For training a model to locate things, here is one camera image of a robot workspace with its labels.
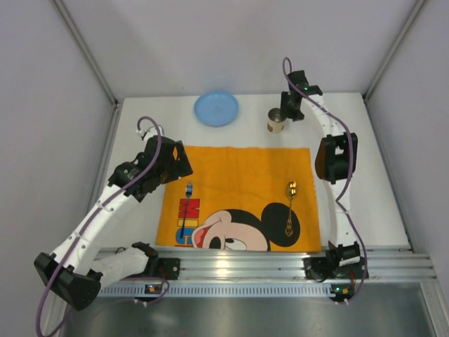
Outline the blue fork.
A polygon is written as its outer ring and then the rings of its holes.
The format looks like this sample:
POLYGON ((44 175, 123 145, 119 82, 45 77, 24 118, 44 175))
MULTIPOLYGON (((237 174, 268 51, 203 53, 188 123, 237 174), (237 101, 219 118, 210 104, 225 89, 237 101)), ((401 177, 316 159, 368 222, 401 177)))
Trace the blue fork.
POLYGON ((193 184, 192 184, 192 182, 188 182, 186 189, 185 189, 186 203, 185 203, 185 212, 184 212, 183 219, 182 219, 182 227, 181 227, 181 233, 180 233, 181 238, 183 238, 185 235, 185 221, 187 218, 189 200, 191 199, 192 195, 193 195, 193 184))

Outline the light blue plate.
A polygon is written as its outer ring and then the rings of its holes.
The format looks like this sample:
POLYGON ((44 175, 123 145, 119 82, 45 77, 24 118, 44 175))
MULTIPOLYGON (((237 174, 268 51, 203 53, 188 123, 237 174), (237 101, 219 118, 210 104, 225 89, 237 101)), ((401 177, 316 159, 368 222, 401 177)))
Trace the light blue plate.
POLYGON ((194 114, 206 126, 226 126, 237 118, 239 103, 228 91, 209 91, 196 99, 194 114))

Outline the gold metal spoon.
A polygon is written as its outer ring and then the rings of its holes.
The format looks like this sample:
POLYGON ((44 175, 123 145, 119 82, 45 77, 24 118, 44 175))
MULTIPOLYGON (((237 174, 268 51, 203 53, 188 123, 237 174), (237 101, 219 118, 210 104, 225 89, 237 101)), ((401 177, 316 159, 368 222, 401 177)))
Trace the gold metal spoon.
POLYGON ((294 180, 290 180, 286 188, 286 196, 289 201, 288 205, 288 217, 286 221, 285 233, 288 237, 293 234, 293 224, 292 224, 292 204, 294 198, 297 196, 297 183, 294 180))

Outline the orange cartoon mouse towel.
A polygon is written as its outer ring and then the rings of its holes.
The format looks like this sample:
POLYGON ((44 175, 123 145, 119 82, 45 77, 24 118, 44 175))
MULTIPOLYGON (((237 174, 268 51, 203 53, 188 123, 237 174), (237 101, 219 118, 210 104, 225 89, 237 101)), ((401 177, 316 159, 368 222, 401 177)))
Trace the orange cartoon mouse towel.
POLYGON ((319 213, 307 148, 186 148, 193 174, 166 186, 159 246, 230 251, 321 251, 319 213), (293 234, 285 233, 286 188, 297 183, 293 234), (185 189, 193 184, 185 235, 185 189))

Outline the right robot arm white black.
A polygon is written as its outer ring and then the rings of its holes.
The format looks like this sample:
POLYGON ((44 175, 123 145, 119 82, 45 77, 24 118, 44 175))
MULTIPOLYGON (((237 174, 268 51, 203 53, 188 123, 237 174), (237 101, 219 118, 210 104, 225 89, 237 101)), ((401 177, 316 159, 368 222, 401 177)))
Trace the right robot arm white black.
POLYGON ((326 259, 336 270, 361 260, 358 237, 351 219, 349 188, 356 168, 358 137, 327 108, 323 92, 310 85, 305 72, 284 71, 288 90, 281 93, 281 114, 292 121, 314 117, 321 140, 315 158, 315 172, 324 182, 331 200, 334 228, 326 259))

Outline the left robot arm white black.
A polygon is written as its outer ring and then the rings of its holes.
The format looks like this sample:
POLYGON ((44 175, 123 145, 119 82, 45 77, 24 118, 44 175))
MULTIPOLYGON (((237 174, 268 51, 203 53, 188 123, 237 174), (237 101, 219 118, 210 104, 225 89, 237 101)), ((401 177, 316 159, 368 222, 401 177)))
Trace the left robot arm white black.
POLYGON ((40 253, 34 266, 46 286, 75 310, 86 309, 105 287, 130 276, 153 277, 159 254, 136 242, 99 260, 105 237, 160 185, 190 176, 182 141, 152 136, 132 161, 118 165, 100 198, 71 235, 51 253, 40 253))

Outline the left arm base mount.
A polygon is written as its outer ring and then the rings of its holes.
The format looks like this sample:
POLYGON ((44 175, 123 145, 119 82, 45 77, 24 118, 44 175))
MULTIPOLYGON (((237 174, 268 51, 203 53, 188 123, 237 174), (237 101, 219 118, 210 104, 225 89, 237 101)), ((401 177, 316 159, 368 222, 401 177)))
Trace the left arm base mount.
POLYGON ((152 277, 168 281, 177 280, 180 274, 180 262, 179 258, 159 258, 153 260, 142 273, 128 276, 124 280, 150 279, 152 277))

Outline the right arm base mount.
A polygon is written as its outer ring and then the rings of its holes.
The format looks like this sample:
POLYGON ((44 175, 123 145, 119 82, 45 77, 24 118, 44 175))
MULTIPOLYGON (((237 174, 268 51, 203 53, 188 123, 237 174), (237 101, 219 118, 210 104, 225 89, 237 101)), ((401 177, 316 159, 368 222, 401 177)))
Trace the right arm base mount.
POLYGON ((322 283, 328 279, 362 279, 367 270, 365 259, 343 267, 333 267, 324 257, 306 258, 304 260, 304 271, 306 279, 322 283))

